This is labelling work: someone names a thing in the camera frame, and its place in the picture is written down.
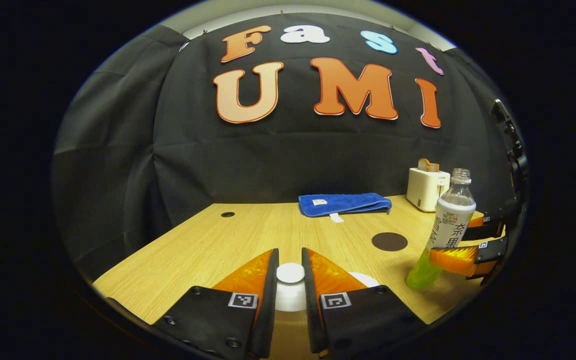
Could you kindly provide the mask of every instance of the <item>plastic bottle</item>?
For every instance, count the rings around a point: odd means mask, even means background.
[[[430,230],[430,238],[413,268],[407,274],[406,285],[425,289],[439,278],[442,269],[430,264],[430,249],[455,248],[470,223],[477,203],[468,186],[471,172],[464,168],[452,170],[450,189],[437,200],[437,211]]]

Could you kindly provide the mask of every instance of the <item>blue towel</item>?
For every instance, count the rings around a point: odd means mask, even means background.
[[[386,211],[390,214],[393,202],[376,193],[362,194],[304,194],[299,196],[299,211],[307,217],[333,213],[366,213]]]

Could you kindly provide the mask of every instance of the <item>table surface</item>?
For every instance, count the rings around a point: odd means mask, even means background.
[[[213,203],[105,272],[93,285],[101,295],[116,299],[153,324],[193,285],[212,287],[274,248],[279,249],[279,264],[301,264],[302,248],[309,248],[348,272],[387,285],[430,324],[464,297],[480,291],[481,280],[444,271],[428,289],[407,287],[406,275],[428,241],[435,213],[418,210],[405,195],[388,199],[392,201],[389,214],[341,214],[341,223],[329,216],[306,217],[296,202]],[[222,217],[224,212],[235,215]],[[481,216],[476,211],[473,218]],[[403,235],[408,244],[399,251],[380,250],[372,243],[379,233]],[[462,241],[459,246],[487,240],[491,238]],[[272,359],[316,358],[308,352],[305,312],[276,312],[270,354]]]

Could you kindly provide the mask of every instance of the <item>brown circle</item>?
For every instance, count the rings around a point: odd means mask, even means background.
[[[408,245],[408,240],[403,235],[394,232],[381,232],[372,237],[372,244],[377,249],[384,251],[400,251]]]

